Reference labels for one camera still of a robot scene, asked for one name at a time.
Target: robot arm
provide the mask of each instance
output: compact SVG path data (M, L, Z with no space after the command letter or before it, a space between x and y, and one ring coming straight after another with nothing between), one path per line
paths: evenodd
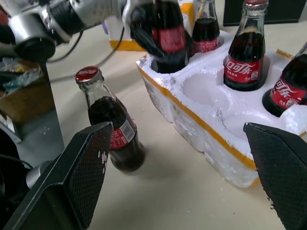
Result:
M12 5L12 0L0 0L4 9L8 3ZM131 12L138 4L138 0L56 0L14 15L9 20L15 38L11 44L21 58L46 61L57 45L68 43L74 34L101 24L109 16L121 18L129 29Z

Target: white foam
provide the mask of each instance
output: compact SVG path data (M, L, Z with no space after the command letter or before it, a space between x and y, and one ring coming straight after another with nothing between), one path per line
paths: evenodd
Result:
M273 51L266 52L263 74L268 77L260 89L239 92L224 85L223 62L232 40L231 35L221 31L219 41L222 45L218 49L196 54L187 67L176 73L159 74L153 71L150 68L151 56L142 58L137 64L151 79L168 89L183 105L213 128L230 146L253 160L243 132L244 123L259 123L300 135L307 130L307 106L294 105L280 118L271 115L263 107L263 94L272 88L289 62ZM218 172L240 187L248 187L254 182L258 176L255 170L243 165L147 79L144 78L144 81L157 109L196 150L205 152L207 160Z

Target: black cable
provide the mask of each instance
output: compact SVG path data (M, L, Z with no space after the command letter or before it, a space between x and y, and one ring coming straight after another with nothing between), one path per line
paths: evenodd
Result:
M10 156L7 156L7 155L0 154L0 158L8 159L8 160L11 160L11 161L16 161L16 162L19 162L19 163L24 163L30 169L33 169L33 167L28 162L20 160L20 159L15 158L15 157L10 157Z
M109 53L102 61L100 61L95 66L100 67L101 65L103 65L106 61L109 60L110 57L112 57L112 55L115 53L115 51L118 50L120 43L123 40L124 32L125 32L125 28L123 27L123 29L121 30L120 38L119 38L119 41L118 41L118 44L116 45L116 47L111 51L111 53ZM74 78L74 77L75 77L74 75L70 75L70 76L65 76L65 77L61 77L61 78L56 78L56 79L50 80L49 83L54 83L54 82L57 82L57 81L64 81L64 80Z
M100 61L98 64L96 64L96 67L100 67L101 65L103 65L110 57L112 57L112 55L115 53L115 51L119 48L119 45L121 43L121 41L123 40L123 36L124 36L124 32L125 32L125 28L123 27L121 30L121 34L120 34L120 38L118 41L118 44L116 45L116 47L111 51L111 53L108 54L108 56L106 56L102 61Z
M72 53L72 51L75 49L77 44L80 42L82 35L83 35L83 31L81 31L79 33L79 36L78 36L76 42L73 44L73 46L70 48L70 50L65 55L63 55L59 58L53 59L53 60L47 60L47 63L54 63L54 62L62 61L63 59L67 58Z

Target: yellow tape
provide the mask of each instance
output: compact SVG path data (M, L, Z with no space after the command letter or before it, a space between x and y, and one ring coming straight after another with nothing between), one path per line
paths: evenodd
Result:
M280 54L280 55L282 55L282 56L284 56L284 57L286 57L288 59L293 59L293 56L291 54L288 54L288 53L286 53L286 52L284 52L284 51L282 51L280 49L277 49L276 53Z
M193 3L183 3L180 7L181 12L185 13L189 16L190 24L191 24L191 29L193 30L194 27L194 22L195 22L195 15L194 15L194 5Z
M307 131L305 131L304 133L302 133L301 135L299 135L301 138L303 138L303 136L305 136L307 134Z
M257 185L260 184L260 179L259 177L257 177L254 182L249 186L249 188L253 188L253 187L256 187Z
M118 41L111 40L110 45L112 48L115 48L118 44ZM146 51L136 41L129 40L129 41L121 41L118 50L122 51Z

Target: beige table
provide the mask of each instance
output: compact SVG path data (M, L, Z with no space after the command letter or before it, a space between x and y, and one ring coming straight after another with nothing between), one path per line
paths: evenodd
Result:
M220 25L224 1L217 0ZM307 21L266 25L267 49L295 54L307 38ZM221 29L235 34L237 27ZM57 56L68 47L59 47ZM84 34L65 61L48 66L51 79L75 73L111 51L102 27ZM111 162L91 230L283 230L259 185L239 189L223 178L151 103L135 61L145 53L117 52L101 69L127 107L147 151L144 165L122 174ZM86 103L74 80L52 84L64 143L89 126Z

